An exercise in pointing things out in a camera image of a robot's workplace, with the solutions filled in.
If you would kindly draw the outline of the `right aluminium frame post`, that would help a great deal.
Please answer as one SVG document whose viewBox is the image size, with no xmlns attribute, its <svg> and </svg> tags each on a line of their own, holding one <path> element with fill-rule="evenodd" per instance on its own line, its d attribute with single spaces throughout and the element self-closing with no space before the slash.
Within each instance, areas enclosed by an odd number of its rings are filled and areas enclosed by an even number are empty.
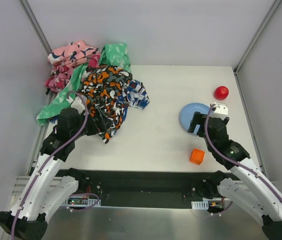
<svg viewBox="0 0 282 240">
<path fill-rule="evenodd" d="M 262 34 L 266 30 L 267 26 L 269 25 L 270 21 L 276 14 L 277 10 L 282 5 L 282 0 L 274 0 L 270 5 L 270 8 L 266 12 L 264 18 L 262 19 L 261 23 L 259 24 L 256 32 L 254 33 L 253 37 L 251 38 L 250 42 L 247 45 L 247 48 L 243 52 L 241 58 L 239 59 L 238 64 L 233 68 L 234 75 L 237 76 L 241 68 L 243 67 L 244 63 L 246 62 L 247 58 L 249 57 L 250 53 L 254 49 L 255 45 L 261 38 Z"/>
</svg>

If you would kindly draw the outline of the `red apple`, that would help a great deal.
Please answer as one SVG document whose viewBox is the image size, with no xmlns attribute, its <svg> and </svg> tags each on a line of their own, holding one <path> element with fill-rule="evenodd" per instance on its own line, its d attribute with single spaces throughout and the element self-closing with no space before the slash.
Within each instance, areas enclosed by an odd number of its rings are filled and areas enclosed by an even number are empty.
<svg viewBox="0 0 282 240">
<path fill-rule="evenodd" d="M 217 100 L 225 100 L 229 95 L 229 89 L 226 86 L 219 86 L 215 89 L 213 95 Z"/>
</svg>

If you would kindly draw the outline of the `aluminium frame post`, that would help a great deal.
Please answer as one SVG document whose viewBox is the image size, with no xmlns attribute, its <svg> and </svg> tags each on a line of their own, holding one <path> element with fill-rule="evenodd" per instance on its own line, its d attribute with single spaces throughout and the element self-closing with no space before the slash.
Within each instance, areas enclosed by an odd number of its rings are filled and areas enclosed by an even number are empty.
<svg viewBox="0 0 282 240">
<path fill-rule="evenodd" d="M 36 33 L 39 42 L 41 43 L 45 53 L 49 55 L 52 51 L 52 48 L 27 0 L 19 0 L 20 5 L 23 8 L 24 13 L 26 14 L 34 32 Z"/>
<path fill-rule="evenodd" d="M 259 24 L 256 32 L 254 33 L 253 37 L 251 38 L 250 42 L 247 45 L 247 48 L 243 52 L 241 58 L 239 59 L 238 64 L 233 68 L 234 75 L 237 76 L 241 68 L 243 67 L 244 63 L 246 62 L 247 58 L 249 57 L 250 53 L 254 49 L 255 45 L 261 38 L 262 34 L 266 30 L 267 26 L 269 25 L 270 21 L 276 14 L 277 10 L 282 5 L 282 0 L 274 0 L 270 5 L 270 8 L 266 12 L 264 18 L 262 19 L 261 23 Z"/>
</svg>

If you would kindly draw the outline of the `pink patterned cloth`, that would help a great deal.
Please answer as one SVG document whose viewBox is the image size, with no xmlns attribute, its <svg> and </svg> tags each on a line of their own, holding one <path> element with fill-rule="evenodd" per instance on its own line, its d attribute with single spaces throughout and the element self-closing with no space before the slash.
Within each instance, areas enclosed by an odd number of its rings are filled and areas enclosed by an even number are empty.
<svg viewBox="0 0 282 240">
<path fill-rule="evenodd" d="M 51 71 L 44 83 L 45 87 L 56 93 L 61 92 L 70 82 L 75 68 L 82 64 L 96 68 L 100 57 L 101 50 L 98 47 L 88 46 L 82 40 L 52 50 L 47 58 Z"/>
</svg>

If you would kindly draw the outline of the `light blue plastic plate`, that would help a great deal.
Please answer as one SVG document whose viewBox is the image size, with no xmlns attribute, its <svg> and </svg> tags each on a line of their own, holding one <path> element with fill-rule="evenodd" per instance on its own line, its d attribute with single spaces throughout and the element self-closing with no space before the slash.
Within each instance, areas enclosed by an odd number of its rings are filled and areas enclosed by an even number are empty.
<svg viewBox="0 0 282 240">
<path fill-rule="evenodd" d="M 198 102 L 189 103 L 186 106 L 184 106 L 179 114 L 179 120 L 183 129 L 186 132 L 188 132 L 188 129 L 190 127 L 195 112 L 199 112 L 201 114 L 207 114 L 209 108 L 210 108 L 209 106 Z"/>
</svg>

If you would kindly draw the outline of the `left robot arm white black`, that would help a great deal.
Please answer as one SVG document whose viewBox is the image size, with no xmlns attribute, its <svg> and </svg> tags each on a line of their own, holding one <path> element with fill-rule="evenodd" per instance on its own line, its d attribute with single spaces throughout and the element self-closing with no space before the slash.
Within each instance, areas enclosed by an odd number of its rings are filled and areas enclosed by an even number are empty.
<svg viewBox="0 0 282 240">
<path fill-rule="evenodd" d="M 0 227 L 11 238 L 40 240 L 54 213 L 71 197 L 92 198 L 83 210 L 101 204 L 101 194 L 92 192 L 86 172 L 70 168 L 50 189 L 56 174 L 75 148 L 75 141 L 98 132 L 88 110 L 69 107 L 61 111 L 50 135 L 43 141 L 35 168 L 21 195 L 8 211 L 0 212 Z"/>
</svg>

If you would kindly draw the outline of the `left aluminium frame post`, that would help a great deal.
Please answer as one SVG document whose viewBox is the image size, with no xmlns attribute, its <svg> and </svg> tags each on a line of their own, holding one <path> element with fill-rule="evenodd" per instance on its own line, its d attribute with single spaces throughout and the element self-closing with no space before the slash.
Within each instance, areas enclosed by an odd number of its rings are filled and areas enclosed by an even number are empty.
<svg viewBox="0 0 282 240">
<path fill-rule="evenodd" d="M 26 14 L 34 32 L 36 33 L 39 42 L 41 43 L 45 53 L 49 55 L 52 51 L 52 48 L 27 0 L 19 0 L 20 5 L 23 8 L 24 13 Z"/>
</svg>

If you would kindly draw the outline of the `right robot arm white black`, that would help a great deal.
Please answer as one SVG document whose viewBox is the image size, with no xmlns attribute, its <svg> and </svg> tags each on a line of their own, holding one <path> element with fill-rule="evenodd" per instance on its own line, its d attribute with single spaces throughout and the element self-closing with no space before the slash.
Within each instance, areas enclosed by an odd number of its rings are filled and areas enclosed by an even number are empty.
<svg viewBox="0 0 282 240">
<path fill-rule="evenodd" d="M 246 189 L 218 170 L 196 186 L 195 192 L 206 199 L 221 195 L 231 200 L 259 222 L 269 240 L 282 240 L 282 193 L 265 177 L 244 147 L 229 138 L 228 122 L 228 117 L 211 117 L 196 111 L 188 132 L 193 133 L 199 127 L 196 134 L 204 138 L 207 150 Z"/>
</svg>

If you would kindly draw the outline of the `orange cube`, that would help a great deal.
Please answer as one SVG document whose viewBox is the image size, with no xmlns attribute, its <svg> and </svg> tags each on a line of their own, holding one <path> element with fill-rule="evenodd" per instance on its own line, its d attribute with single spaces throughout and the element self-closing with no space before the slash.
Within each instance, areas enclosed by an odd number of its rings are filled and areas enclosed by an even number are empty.
<svg viewBox="0 0 282 240">
<path fill-rule="evenodd" d="M 190 154 L 189 161 L 193 164 L 200 165 L 203 163 L 205 152 L 203 150 L 194 148 Z"/>
</svg>

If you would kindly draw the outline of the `green white tie-dye cloth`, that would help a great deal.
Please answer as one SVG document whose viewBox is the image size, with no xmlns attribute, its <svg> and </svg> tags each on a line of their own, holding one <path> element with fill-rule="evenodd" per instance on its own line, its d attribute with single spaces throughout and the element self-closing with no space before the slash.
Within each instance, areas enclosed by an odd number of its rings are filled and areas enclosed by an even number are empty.
<svg viewBox="0 0 282 240">
<path fill-rule="evenodd" d="M 129 72 L 131 71 L 131 62 L 126 43 L 105 44 L 99 49 L 101 50 L 99 66 L 118 66 Z M 87 63 L 81 64 L 74 69 L 70 82 L 66 87 L 61 92 L 55 92 L 57 95 L 52 103 L 45 105 L 36 116 L 36 123 L 38 125 L 44 125 L 48 120 L 59 115 L 61 110 L 70 106 L 67 94 L 69 91 L 76 92 L 79 90 L 86 67 L 89 67 Z"/>
</svg>

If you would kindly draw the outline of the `orange black camouflage cloth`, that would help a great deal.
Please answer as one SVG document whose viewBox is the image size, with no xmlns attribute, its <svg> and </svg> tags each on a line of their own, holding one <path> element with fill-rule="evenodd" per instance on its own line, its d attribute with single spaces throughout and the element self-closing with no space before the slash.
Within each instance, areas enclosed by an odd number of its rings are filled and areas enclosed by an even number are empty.
<svg viewBox="0 0 282 240">
<path fill-rule="evenodd" d="M 107 144 L 120 129 L 125 119 L 127 104 L 118 103 L 117 98 L 132 81 L 133 75 L 116 65 L 88 66 L 82 75 L 82 84 L 78 93 L 86 98 L 88 110 L 99 108 L 111 125 L 106 132 L 98 133 Z"/>
</svg>

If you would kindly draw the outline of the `blue white patterned cloth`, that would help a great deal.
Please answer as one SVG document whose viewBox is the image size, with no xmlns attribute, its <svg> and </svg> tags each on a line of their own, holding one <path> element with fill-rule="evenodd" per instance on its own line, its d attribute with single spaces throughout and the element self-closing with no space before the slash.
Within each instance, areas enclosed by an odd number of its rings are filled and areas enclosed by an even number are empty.
<svg viewBox="0 0 282 240">
<path fill-rule="evenodd" d="M 143 110 L 150 103 L 150 99 L 143 83 L 137 80 L 132 80 L 122 90 L 121 95 L 117 97 L 117 102 L 129 105 L 132 108 Z"/>
</svg>

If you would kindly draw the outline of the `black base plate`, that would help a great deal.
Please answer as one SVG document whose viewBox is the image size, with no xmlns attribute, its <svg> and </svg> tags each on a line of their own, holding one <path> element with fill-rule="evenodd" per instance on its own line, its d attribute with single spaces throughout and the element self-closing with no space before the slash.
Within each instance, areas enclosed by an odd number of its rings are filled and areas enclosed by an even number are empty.
<svg viewBox="0 0 282 240">
<path fill-rule="evenodd" d="M 79 170 L 78 193 L 92 193 L 103 207 L 189 209 L 203 199 L 220 199 L 212 172 Z"/>
</svg>

